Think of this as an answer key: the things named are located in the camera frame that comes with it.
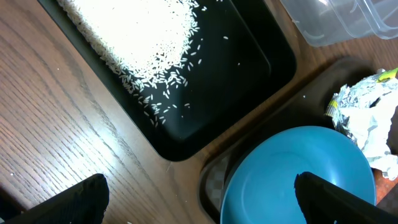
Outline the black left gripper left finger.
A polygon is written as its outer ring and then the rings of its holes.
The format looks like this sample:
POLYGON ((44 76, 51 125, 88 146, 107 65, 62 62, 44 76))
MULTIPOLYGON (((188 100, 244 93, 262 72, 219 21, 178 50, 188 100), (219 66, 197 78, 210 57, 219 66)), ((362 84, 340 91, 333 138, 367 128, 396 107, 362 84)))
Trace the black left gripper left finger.
POLYGON ((109 204, 103 174, 91 177, 25 211, 4 209, 5 224, 101 224, 109 204))

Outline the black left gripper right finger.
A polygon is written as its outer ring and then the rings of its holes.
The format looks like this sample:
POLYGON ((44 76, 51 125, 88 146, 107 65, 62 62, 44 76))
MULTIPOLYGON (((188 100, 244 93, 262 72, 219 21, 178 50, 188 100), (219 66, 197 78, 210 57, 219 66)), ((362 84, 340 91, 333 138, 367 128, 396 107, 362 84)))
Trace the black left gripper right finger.
POLYGON ((295 196, 308 224, 396 224, 397 217, 333 185, 303 172, 295 178, 295 196))

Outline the dark blue plate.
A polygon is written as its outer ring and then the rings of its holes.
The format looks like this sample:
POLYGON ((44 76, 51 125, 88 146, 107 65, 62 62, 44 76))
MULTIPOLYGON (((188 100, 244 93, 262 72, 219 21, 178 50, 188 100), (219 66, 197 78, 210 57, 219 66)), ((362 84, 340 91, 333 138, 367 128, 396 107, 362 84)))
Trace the dark blue plate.
POLYGON ((335 130, 302 126, 270 137, 240 163, 225 192, 221 222, 305 223, 294 190, 303 172, 376 204, 373 172, 361 150, 335 130))

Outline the pile of white rice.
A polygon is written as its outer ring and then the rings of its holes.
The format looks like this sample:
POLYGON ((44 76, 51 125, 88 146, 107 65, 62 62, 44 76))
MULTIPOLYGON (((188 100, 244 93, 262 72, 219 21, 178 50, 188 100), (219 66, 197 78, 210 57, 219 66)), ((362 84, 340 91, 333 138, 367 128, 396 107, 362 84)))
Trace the pile of white rice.
POLYGON ((178 106, 173 91, 188 85, 203 45, 199 20, 207 5, 194 0, 57 0, 79 33, 120 79, 153 126, 178 106))

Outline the black waste tray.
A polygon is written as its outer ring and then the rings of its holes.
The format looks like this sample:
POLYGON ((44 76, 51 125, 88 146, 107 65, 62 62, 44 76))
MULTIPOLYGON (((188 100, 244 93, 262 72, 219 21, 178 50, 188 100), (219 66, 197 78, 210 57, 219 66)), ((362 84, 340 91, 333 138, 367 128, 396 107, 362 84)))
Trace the black waste tray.
POLYGON ((268 99, 294 76, 296 59, 263 0, 203 1, 200 31, 179 82, 130 94, 55 1, 42 7, 159 156, 178 162, 268 99))

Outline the orange carrot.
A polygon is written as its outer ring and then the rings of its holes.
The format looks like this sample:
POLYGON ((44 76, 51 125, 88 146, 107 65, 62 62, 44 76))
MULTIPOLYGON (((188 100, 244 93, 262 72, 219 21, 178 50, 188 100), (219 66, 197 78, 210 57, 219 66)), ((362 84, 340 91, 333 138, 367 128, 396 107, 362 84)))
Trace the orange carrot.
POLYGON ((397 184, 397 179, 389 180, 382 176, 382 172, 373 169, 376 184, 376 203, 378 204, 397 184))

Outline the dark brown serving tray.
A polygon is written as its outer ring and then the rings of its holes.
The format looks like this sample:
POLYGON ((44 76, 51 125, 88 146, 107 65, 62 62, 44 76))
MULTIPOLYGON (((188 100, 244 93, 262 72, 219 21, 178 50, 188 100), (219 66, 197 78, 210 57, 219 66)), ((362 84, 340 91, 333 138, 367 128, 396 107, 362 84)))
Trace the dark brown serving tray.
POLYGON ((265 140, 302 126, 335 130, 331 118, 325 115, 331 97, 344 84, 352 85, 372 73, 373 69, 364 61, 354 58, 337 61, 279 109, 260 119, 225 152, 212 159, 203 169, 198 187, 198 200, 205 215, 213 223, 222 223, 221 206, 234 172, 246 156, 265 140))

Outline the crumpled foil wrapper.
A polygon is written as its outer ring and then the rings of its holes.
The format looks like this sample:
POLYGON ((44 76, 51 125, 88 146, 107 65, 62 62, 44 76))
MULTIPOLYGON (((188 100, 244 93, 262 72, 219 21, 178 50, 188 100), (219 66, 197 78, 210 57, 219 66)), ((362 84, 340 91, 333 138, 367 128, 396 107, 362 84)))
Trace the crumpled foil wrapper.
POLYGON ((397 69, 380 69, 353 86, 343 85, 330 100, 325 115, 349 137, 370 167, 389 180, 397 178, 397 154, 387 145, 397 108, 397 69))

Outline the clear plastic bin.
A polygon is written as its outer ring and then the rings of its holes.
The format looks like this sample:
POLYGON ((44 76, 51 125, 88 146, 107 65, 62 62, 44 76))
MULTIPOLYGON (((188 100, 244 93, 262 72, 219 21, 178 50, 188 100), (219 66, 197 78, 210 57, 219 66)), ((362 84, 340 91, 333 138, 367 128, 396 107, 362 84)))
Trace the clear plastic bin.
POLYGON ((397 0, 281 0, 313 47, 376 35, 397 37, 397 0))

